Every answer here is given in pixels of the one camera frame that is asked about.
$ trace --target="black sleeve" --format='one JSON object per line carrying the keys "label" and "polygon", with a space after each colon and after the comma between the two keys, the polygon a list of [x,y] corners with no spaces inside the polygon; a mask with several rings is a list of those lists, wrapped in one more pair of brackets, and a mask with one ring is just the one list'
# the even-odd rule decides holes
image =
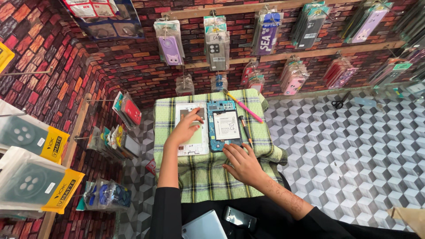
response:
{"label": "black sleeve", "polygon": [[317,207],[297,222],[311,238],[354,238],[337,221],[333,220]]}
{"label": "black sleeve", "polygon": [[180,189],[157,188],[153,203],[150,239],[181,239]]}

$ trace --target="green plaid cloth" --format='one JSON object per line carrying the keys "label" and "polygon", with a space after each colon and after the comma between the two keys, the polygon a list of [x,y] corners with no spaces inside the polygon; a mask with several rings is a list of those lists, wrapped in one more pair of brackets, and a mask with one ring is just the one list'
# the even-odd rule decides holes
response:
{"label": "green plaid cloth", "polygon": [[[263,107],[268,107],[267,101],[255,89],[231,91],[230,93],[264,121],[263,124],[259,123],[243,108],[239,105],[237,106],[238,115],[243,115],[245,118],[251,134],[254,152],[262,169],[272,179],[283,184],[282,178],[277,171],[277,164],[286,165],[288,153],[286,150],[273,145],[269,128],[264,119],[265,108]],[[175,127],[175,105],[178,103],[209,102],[211,100],[231,100],[231,98],[222,92],[218,92],[161,99],[155,102],[155,145],[153,156],[156,162],[157,180],[161,170],[165,140]],[[248,144],[241,123],[239,127],[241,128],[243,141]],[[221,166],[223,163],[229,164],[230,162],[222,152],[178,157],[178,184],[181,190],[181,202],[202,202],[263,195],[255,188],[236,180]]]}

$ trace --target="tablet battery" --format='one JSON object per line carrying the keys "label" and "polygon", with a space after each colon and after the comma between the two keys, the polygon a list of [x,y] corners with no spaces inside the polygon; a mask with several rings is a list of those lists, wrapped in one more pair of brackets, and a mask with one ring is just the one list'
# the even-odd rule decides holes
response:
{"label": "tablet battery", "polygon": [[236,111],[213,113],[216,140],[239,139],[239,123]]}

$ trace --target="scissors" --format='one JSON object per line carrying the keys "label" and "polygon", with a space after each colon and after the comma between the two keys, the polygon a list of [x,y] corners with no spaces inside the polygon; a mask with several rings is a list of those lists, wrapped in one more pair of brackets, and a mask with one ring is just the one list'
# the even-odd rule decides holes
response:
{"label": "scissors", "polygon": [[334,100],[334,101],[332,101],[332,105],[336,109],[341,109],[344,106],[344,101],[348,98],[348,96],[350,95],[350,93],[351,93],[351,91],[347,92],[342,100]]}

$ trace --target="black clothing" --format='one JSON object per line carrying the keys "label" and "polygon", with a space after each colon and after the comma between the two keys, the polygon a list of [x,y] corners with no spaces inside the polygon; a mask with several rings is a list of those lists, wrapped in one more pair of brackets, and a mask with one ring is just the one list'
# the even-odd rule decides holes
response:
{"label": "black clothing", "polygon": [[[250,234],[222,219],[224,208],[230,206],[259,218],[257,230]],[[415,233],[372,228],[334,220],[313,208],[304,218],[296,221],[283,208],[266,196],[198,203],[180,203],[178,188],[157,188],[153,204],[151,239],[180,239],[181,226],[214,209],[228,239],[267,238],[419,238]]]}

